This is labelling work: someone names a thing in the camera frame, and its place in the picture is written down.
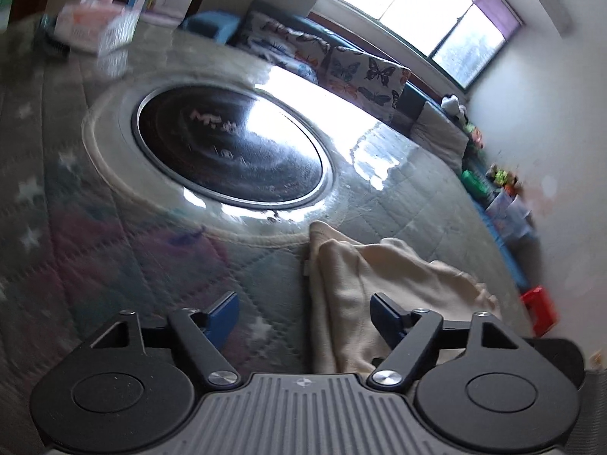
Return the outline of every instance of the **metal rim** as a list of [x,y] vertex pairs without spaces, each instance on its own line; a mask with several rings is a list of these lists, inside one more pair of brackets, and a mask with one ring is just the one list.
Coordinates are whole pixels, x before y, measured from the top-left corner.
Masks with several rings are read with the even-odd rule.
[[[143,139],[141,131],[139,129],[139,116],[141,111],[147,105],[147,103],[152,100],[154,97],[168,92],[173,89],[181,88],[181,87],[192,87],[192,86],[213,86],[220,89],[229,90],[231,92],[236,92],[239,94],[243,94],[252,99],[261,99],[271,102],[275,106],[278,106],[282,112],[287,116],[287,118],[292,121],[292,123],[301,130],[301,132],[308,138],[308,140],[312,143],[312,146],[316,150],[316,153],[321,160],[321,179],[318,184],[315,186],[312,191],[308,194],[303,195],[294,200],[287,200],[285,202],[258,202],[254,200],[245,200],[242,198],[236,198],[229,195],[224,195],[219,193],[218,191],[210,190],[205,188],[204,186],[198,185],[197,183],[181,176],[181,174],[175,172],[170,167],[168,167],[164,162],[162,162],[152,150],[147,146],[146,142]],[[331,162],[329,161],[329,156],[325,151],[323,145],[319,142],[316,136],[311,129],[310,124],[303,118],[297,111],[284,104],[282,101],[277,100],[274,96],[267,94],[264,91],[253,90],[246,88],[240,84],[230,83],[230,82],[219,82],[214,80],[201,80],[196,82],[185,82],[179,85],[170,85],[161,88],[154,89],[148,95],[146,95],[143,100],[139,103],[139,106],[135,109],[131,119],[131,130],[135,142],[139,149],[143,152],[143,154],[148,158],[148,161],[159,171],[161,171],[164,175],[171,178],[173,181],[179,183],[180,185],[186,187],[188,190],[193,191],[194,193],[198,193],[199,195],[207,196],[209,198],[213,198],[220,202],[244,207],[247,209],[258,209],[258,210],[268,210],[268,209],[292,209],[295,207],[301,207],[307,204],[310,201],[318,198],[318,195],[325,191],[330,187],[330,184],[333,181],[333,170]]]

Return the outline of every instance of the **triangular cutout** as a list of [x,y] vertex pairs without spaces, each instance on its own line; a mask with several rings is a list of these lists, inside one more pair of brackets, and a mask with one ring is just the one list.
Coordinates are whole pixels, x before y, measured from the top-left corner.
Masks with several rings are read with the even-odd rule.
[[503,332],[494,324],[485,322],[483,324],[483,347],[489,349],[518,349],[518,346],[508,339]]
[[129,345],[129,326],[126,322],[120,322],[105,332],[91,346],[93,349],[108,349],[128,347]]

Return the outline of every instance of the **window sill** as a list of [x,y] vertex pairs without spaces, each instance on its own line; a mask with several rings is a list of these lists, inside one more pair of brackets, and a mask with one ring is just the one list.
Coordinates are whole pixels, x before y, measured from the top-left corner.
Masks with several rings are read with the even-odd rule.
[[440,96],[455,94],[460,100],[467,99],[466,92],[458,84],[445,77],[426,57],[409,46],[403,39],[341,0],[317,0],[312,12],[332,20],[393,56],[399,63],[410,68]]

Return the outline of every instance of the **round black glass plate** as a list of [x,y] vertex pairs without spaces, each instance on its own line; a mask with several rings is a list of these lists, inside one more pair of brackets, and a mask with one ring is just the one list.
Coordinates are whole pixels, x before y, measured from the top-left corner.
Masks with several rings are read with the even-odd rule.
[[134,134],[172,179],[234,205],[301,205],[327,179],[326,156],[305,127],[246,91],[193,85],[151,94]]

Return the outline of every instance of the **gray ribbed plate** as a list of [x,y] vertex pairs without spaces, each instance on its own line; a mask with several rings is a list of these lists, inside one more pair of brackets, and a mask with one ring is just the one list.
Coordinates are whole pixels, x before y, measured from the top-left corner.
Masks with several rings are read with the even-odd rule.
[[[396,394],[357,376],[255,374],[244,388],[209,394],[187,426],[142,455],[455,455]],[[561,454],[550,450],[546,455]],[[49,455],[58,455],[53,450]]]

